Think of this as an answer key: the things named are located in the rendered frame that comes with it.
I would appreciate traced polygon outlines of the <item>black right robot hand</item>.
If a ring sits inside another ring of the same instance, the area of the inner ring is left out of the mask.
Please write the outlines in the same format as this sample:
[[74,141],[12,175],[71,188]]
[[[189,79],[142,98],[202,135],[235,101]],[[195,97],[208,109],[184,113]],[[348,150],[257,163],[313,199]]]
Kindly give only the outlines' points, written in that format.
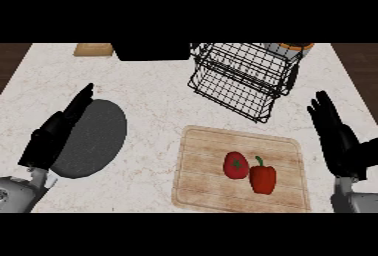
[[368,168],[378,165],[378,137],[360,143],[350,126],[341,121],[332,100],[325,91],[307,107],[317,132],[323,159],[335,177],[368,179]]

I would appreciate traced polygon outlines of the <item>dark grey round placemat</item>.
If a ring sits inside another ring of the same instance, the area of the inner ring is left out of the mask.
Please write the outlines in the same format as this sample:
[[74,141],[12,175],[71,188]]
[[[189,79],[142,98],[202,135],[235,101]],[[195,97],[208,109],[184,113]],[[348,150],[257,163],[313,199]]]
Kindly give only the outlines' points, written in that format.
[[93,175],[115,159],[125,136],[122,109],[114,102],[96,99],[72,128],[52,171],[69,179]]

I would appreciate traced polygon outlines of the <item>wooden cutting board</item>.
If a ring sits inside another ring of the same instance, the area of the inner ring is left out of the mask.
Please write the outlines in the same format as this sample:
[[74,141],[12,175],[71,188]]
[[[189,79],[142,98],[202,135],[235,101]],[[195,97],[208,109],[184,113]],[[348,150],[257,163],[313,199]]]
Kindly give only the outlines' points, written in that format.
[[[252,167],[276,174],[269,195],[252,191]],[[307,212],[310,200],[298,142],[285,137],[186,126],[171,202],[198,211]]]

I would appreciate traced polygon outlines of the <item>grey canister with orange band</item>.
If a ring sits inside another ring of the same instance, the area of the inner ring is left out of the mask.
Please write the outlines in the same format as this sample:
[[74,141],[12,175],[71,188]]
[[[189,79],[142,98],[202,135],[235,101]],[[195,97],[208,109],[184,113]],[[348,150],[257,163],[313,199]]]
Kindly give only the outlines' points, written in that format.
[[300,60],[307,53],[310,52],[314,44],[313,43],[264,43],[263,44],[267,53],[280,58],[294,62]]

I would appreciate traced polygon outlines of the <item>red bell pepper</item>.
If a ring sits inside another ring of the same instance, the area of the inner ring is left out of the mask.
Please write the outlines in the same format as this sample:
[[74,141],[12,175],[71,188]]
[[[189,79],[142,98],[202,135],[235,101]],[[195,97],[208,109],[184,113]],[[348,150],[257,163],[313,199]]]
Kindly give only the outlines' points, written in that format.
[[270,195],[276,186],[276,170],[272,166],[266,166],[263,158],[255,157],[257,166],[249,168],[249,184],[257,194]]

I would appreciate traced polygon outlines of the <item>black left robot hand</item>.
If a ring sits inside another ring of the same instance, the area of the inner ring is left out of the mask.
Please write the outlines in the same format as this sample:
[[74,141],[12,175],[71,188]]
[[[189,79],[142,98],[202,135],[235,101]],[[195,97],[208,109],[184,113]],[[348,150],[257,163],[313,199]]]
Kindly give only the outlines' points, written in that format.
[[65,147],[72,128],[93,102],[93,84],[75,95],[63,111],[57,111],[31,133],[18,164],[26,168],[47,170]]

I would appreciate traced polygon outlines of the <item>black box appliance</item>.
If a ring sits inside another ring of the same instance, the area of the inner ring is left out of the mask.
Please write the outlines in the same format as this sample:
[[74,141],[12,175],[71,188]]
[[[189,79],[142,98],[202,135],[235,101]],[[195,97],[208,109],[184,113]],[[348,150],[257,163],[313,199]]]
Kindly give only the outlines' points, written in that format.
[[190,56],[187,43],[117,42],[112,47],[121,61],[176,61]]

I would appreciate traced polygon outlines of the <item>red tomato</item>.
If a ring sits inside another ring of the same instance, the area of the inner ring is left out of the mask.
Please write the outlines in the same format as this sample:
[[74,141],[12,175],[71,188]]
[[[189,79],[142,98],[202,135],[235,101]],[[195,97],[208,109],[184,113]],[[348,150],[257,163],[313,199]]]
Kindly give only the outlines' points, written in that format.
[[233,151],[226,154],[223,172],[230,179],[243,179],[248,176],[249,165],[243,155]]

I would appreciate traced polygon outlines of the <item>tan wooden block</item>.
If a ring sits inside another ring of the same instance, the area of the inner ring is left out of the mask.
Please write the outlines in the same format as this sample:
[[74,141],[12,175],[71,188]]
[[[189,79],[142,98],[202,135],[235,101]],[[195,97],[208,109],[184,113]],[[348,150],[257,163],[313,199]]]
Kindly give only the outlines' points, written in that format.
[[78,43],[74,55],[75,56],[111,56],[114,52],[109,43]]

